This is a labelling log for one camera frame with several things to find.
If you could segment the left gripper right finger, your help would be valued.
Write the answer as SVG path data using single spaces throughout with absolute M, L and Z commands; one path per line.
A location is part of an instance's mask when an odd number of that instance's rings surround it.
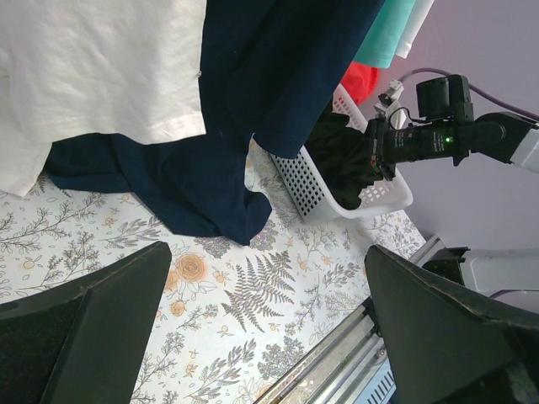
M 400 403 L 536 403 L 538 315 L 374 245 L 365 258 Z

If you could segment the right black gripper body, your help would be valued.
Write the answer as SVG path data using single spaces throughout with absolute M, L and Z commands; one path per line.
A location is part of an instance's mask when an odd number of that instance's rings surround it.
M 374 118 L 368 121 L 365 136 L 369 140 L 368 165 L 378 177 L 392 181 L 396 177 L 396 164 L 390 163 L 384 146 L 389 142 L 393 130 L 384 118 Z

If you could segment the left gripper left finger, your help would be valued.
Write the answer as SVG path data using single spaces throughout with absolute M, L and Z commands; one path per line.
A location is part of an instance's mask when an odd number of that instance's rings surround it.
M 172 254 L 154 242 L 50 290 L 1 305 L 3 403 L 127 403 Z

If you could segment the black t shirt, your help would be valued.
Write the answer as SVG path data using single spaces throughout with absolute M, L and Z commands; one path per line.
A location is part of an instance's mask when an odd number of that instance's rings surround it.
M 368 165 L 369 140 L 349 122 L 347 114 L 333 112 L 328 102 L 305 147 L 337 203 L 355 210 L 361 204 L 360 192 L 382 178 Z

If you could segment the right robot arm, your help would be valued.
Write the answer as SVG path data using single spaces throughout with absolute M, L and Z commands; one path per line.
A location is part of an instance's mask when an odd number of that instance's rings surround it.
M 475 117 L 470 93 L 484 91 L 447 72 L 417 84 L 416 119 L 399 103 L 402 91 L 402 79 L 390 82 L 357 146 L 359 173 L 368 183 L 393 180 L 399 163 L 449 157 L 458 166 L 472 153 L 537 172 L 536 115 L 504 104 L 500 112 Z

